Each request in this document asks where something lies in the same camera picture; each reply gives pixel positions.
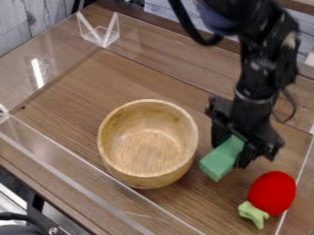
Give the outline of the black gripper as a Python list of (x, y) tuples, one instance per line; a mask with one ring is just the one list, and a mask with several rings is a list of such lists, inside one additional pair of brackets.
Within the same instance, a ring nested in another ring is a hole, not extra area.
[(236, 161), (237, 168), (246, 169), (260, 156), (273, 161), (280, 149), (285, 147), (286, 142), (270, 122), (273, 102), (273, 96), (269, 99), (252, 99), (238, 92), (233, 100), (220, 95), (209, 98), (205, 114), (213, 120), (213, 147), (222, 144), (232, 135), (245, 142)]

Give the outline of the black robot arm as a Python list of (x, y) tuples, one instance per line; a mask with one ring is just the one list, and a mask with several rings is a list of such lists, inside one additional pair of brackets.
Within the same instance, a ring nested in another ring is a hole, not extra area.
[(278, 98), (292, 98), (288, 86), (296, 83), (300, 24), (274, 0), (194, 0), (204, 24), (213, 31), (205, 38), (190, 19), (182, 0), (169, 0), (173, 12), (193, 40), (210, 47), (225, 37), (241, 44), (241, 76), (234, 97), (214, 95), (205, 114), (213, 120), (213, 145), (236, 136), (245, 143), (236, 154), (237, 168), (261, 156), (273, 160), (285, 140), (270, 118)]

